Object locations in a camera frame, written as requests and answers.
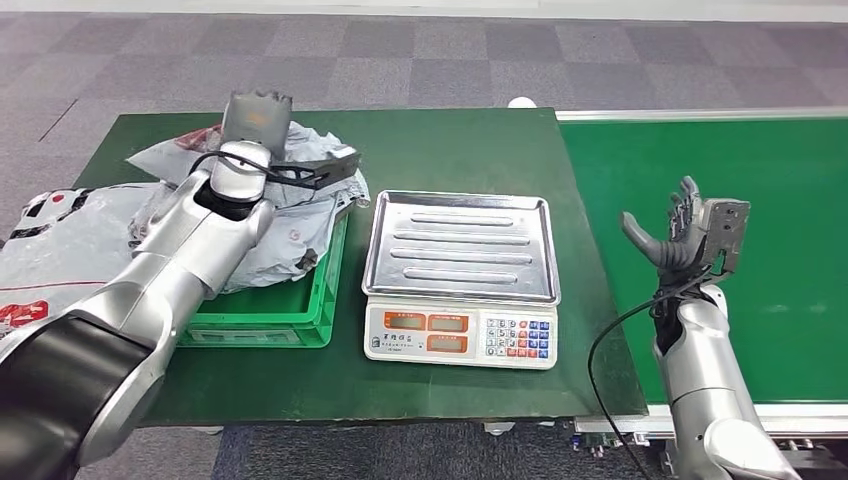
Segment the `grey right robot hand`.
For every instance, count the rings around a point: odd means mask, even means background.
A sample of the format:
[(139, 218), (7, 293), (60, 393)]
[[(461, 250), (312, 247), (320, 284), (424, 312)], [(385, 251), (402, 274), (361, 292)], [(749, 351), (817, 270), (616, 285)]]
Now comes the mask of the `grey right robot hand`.
[(680, 194), (671, 194), (668, 216), (668, 239), (658, 240), (645, 231), (627, 211), (620, 214), (620, 226), (628, 240), (658, 269), (681, 271), (694, 262), (704, 230), (697, 226), (703, 211), (700, 190), (691, 176), (680, 181)]

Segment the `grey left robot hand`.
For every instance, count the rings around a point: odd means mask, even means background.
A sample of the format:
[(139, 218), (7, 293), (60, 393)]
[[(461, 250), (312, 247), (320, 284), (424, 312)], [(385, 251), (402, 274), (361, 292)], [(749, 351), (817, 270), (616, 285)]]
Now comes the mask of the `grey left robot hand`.
[(278, 91), (251, 90), (230, 94), (221, 123), (221, 143), (249, 141), (264, 146), (271, 164), (285, 161), (292, 98)]

